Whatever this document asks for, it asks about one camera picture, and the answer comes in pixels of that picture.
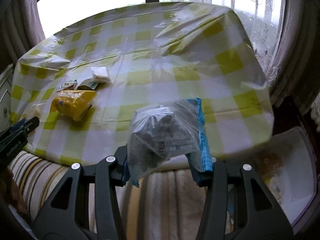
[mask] plastic bag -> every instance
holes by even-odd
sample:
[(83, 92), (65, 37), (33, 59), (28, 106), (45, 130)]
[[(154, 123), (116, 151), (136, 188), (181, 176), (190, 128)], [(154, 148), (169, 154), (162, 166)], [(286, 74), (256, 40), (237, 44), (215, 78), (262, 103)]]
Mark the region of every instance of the plastic bag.
[(26, 115), (26, 119), (31, 119), (32, 117), (35, 117), (35, 116), (40, 119), (44, 105), (45, 103), (33, 104), (28, 106), (24, 111), (24, 114)]
[(281, 204), (282, 198), (284, 196), (285, 187), (277, 174), (267, 174), (263, 178), (264, 183), (267, 185), (268, 189), (271, 191), (275, 199)]
[(96, 95), (95, 91), (87, 90), (61, 91), (53, 99), (50, 111), (59, 111), (61, 114), (79, 121), (91, 107), (91, 101)]
[[(132, 183), (138, 186), (138, 179), (153, 172), (164, 161), (183, 154), (188, 154), (188, 160), (196, 170), (212, 170), (203, 125), (199, 98), (179, 99), (137, 109), (131, 120), (128, 140), (128, 167)], [(203, 149), (208, 168), (203, 167)]]
[(93, 81), (97, 83), (110, 83), (110, 75), (106, 67), (92, 67), (91, 68)]
[(75, 89), (76, 85), (78, 84), (77, 80), (71, 80), (68, 82), (64, 82), (62, 85), (60, 85), (57, 89), (57, 92), (60, 92), (62, 90), (72, 90)]
[(274, 173), (284, 165), (284, 161), (279, 155), (268, 151), (257, 153), (253, 157), (253, 160), (254, 168), (261, 177), (265, 176), (269, 172)]

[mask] white packet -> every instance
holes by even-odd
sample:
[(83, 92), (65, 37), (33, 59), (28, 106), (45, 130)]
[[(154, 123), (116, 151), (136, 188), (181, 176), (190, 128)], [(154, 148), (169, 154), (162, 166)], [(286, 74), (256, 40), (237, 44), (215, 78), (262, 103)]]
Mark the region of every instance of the white packet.
[(92, 67), (92, 81), (97, 83), (111, 83), (110, 75), (106, 67)]

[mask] drawer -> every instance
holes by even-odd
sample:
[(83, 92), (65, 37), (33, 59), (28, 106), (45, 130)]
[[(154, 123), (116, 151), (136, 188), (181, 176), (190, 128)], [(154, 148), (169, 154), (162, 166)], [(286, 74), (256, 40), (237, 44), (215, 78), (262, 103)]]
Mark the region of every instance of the drawer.
[(7, 81), (0, 88), (0, 131), (6, 129), (10, 117), (11, 87)]

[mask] plastic tablecloth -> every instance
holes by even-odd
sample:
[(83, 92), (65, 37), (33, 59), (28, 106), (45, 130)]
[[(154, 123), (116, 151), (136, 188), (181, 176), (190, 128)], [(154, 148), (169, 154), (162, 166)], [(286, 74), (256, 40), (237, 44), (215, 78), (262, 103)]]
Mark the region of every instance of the plastic tablecloth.
[[(106, 66), (79, 122), (50, 112), (62, 83)], [(12, 123), (33, 106), (40, 126), (26, 150), (62, 163), (97, 163), (125, 145), (135, 109), (179, 98), (201, 98), (211, 155), (253, 151), (272, 133), (268, 84), (244, 28), (229, 8), (198, 3), (151, 3), (81, 20), (19, 59), (11, 93)]]

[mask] yellow package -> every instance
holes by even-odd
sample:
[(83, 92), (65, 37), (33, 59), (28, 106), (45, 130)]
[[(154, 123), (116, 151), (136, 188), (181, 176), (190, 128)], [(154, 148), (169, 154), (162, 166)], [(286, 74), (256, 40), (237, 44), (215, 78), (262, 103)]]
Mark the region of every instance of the yellow package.
[(65, 90), (57, 94), (51, 103), (51, 112), (59, 111), (61, 114), (79, 121), (91, 106), (96, 91)]

